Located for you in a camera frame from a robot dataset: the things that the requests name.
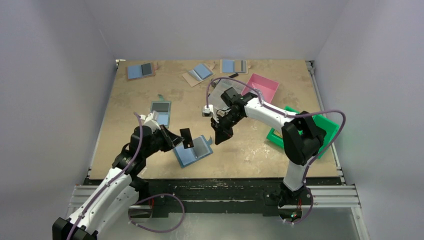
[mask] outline table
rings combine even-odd
[[[137,126],[133,112],[148,114],[158,94],[172,101],[169,130],[179,135],[179,129],[190,128],[191,136],[215,136],[210,118],[202,117],[207,81],[190,87],[182,74],[197,64],[213,65],[214,78],[221,74],[219,60],[160,60],[156,75],[127,81],[127,66],[149,61],[121,61],[116,73],[93,156],[90,179],[103,179],[115,157]],[[278,81],[279,88],[272,104],[290,106],[300,111],[320,110],[317,95],[304,60],[261,59],[249,60],[249,74],[236,78],[247,83],[252,73]],[[250,118],[241,120],[234,128],[234,136],[220,145],[212,145],[213,154],[181,168],[173,151],[157,152],[147,159],[139,174],[144,179],[181,178],[256,178],[284,177],[289,160],[284,150],[266,139],[271,127]],[[327,151],[311,166],[308,177],[336,177],[336,162],[332,151]]]

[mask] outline plastic container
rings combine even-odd
[[[295,109],[293,109],[289,106],[285,106],[284,110],[299,113],[297,110],[295,110]],[[322,115],[312,116],[312,119],[318,127],[324,129],[325,132],[326,132],[326,135],[324,137],[324,144],[319,149],[319,151],[322,151],[323,148],[325,146],[327,146],[327,144],[329,144],[329,142],[334,138],[334,136],[336,135],[340,126],[337,123],[331,121],[330,119],[328,119],[328,118],[326,118]],[[280,148],[284,149],[283,138],[282,138],[282,136],[280,136],[280,134],[274,128],[271,128],[268,135],[266,136],[266,139],[270,140],[271,142],[273,142],[274,144],[276,144]],[[320,154],[318,156],[318,158],[320,159],[326,151],[324,151],[322,154]]]
[[[263,100],[265,100],[267,103],[271,103],[280,83],[253,73],[247,82],[247,85],[251,86],[252,88],[259,89],[264,98]],[[245,95],[248,92],[255,93],[246,86],[241,92],[241,95]]]

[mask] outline green basket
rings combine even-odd
[[[297,110],[289,106],[285,106],[284,110],[294,112],[294,113],[299,113]],[[322,145],[321,149],[319,149],[319,151],[322,151],[323,148],[327,146],[327,144],[329,144],[329,142],[334,138],[340,126],[337,123],[331,121],[330,119],[322,115],[312,116],[312,119],[318,127],[324,129],[326,132],[326,135],[324,137],[324,144]],[[266,136],[266,139],[270,140],[271,142],[273,142],[280,148],[284,149],[283,138],[274,128],[271,128],[268,135]]]

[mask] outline pink bin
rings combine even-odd
[[[259,89],[263,95],[265,102],[270,104],[273,100],[274,95],[276,94],[280,83],[253,73],[249,81],[247,82],[247,85],[251,86],[252,88]],[[245,86],[243,91],[241,92],[241,95],[245,95],[250,91],[251,89]]]

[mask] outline wall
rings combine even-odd
[[[307,59],[347,0],[87,0],[117,59]]]
[[[373,240],[424,239],[423,9],[351,0],[316,59],[324,107],[347,114],[336,147]]]
[[[87,173],[115,60],[83,0],[3,0],[0,33],[0,239],[51,239]]]

